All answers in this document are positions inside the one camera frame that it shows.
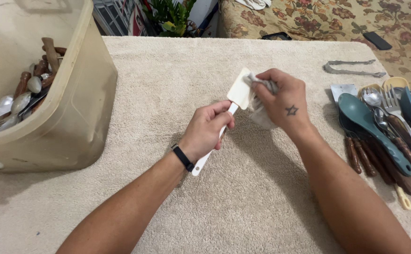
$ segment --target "plastic bin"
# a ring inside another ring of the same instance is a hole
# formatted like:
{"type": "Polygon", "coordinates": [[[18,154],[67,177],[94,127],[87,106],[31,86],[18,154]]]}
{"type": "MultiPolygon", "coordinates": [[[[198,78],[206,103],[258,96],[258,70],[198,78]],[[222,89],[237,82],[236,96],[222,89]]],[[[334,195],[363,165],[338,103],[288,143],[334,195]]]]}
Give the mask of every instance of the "plastic bin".
{"type": "Polygon", "coordinates": [[[77,170],[103,152],[117,70],[92,17],[90,0],[0,1],[0,98],[51,37],[66,55],[39,109],[0,132],[0,171],[77,170]]]}

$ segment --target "tattoo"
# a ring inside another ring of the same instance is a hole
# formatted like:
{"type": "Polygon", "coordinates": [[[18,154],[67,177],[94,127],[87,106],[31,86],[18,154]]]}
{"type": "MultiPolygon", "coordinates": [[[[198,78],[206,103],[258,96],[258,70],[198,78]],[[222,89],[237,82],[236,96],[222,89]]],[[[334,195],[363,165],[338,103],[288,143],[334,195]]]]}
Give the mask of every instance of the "tattoo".
{"type": "Polygon", "coordinates": [[[286,107],[287,110],[287,115],[292,115],[294,116],[298,108],[295,107],[295,105],[292,105],[292,107],[286,107]]]}

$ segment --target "floral fabric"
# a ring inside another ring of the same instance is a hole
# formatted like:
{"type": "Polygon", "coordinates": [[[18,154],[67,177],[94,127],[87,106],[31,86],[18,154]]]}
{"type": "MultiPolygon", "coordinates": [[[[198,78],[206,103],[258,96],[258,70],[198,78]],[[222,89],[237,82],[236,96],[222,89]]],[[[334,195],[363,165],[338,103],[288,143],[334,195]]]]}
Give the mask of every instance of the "floral fabric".
{"type": "Polygon", "coordinates": [[[294,40],[365,43],[391,76],[411,86],[411,0],[273,0],[259,11],[220,0],[220,11],[229,38],[286,32],[294,40]],[[362,36],[372,31],[392,49],[378,50],[362,36]]]}

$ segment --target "hand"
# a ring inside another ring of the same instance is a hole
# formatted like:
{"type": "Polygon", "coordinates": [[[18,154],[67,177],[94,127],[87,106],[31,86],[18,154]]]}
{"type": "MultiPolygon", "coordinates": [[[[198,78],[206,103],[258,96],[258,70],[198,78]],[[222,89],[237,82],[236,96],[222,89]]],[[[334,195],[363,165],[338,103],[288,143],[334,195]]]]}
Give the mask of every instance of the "hand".
{"type": "Polygon", "coordinates": [[[220,130],[224,125],[234,127],[234,117],[227,110],[230,100],[223,100],[209,106],[200,107],[186,127],[178,145],[186,157],[195,163],[212,149],[221,148],[220,130]]]}
{"type": "Polygon", "coordinates": [[[306,84],[278,69],[270,69],[256,75],[257,78],[276,82],[279,91],[271,92],[259,82],[253,83],[253,89],[262,101],[271,121],[281,127],[291,138],[312,124],[306,105],[306,84]]]}

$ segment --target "black phone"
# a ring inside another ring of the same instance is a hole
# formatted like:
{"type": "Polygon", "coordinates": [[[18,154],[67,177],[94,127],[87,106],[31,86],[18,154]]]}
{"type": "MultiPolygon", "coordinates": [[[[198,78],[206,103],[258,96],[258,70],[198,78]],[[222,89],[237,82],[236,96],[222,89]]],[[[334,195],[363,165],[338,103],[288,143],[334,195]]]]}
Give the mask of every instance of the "black phone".
{"type": "Polygon", "coordinates": [[[290,37],[285,32],[277,32],[272,34],[267,34],[262,36],[262,40],[276,40],[276,37],[281,38],[283,41],[291,41],[292,37],[290,37]]]}
{"type": "Polygon", "coordinates": [[[373,43],[379,50],[392,49],[391,44],[389,44],[375,32],[365,32],[362,34],[362,36],[364,36],[364,38],[366,38],[369,42],[373,43]]]}

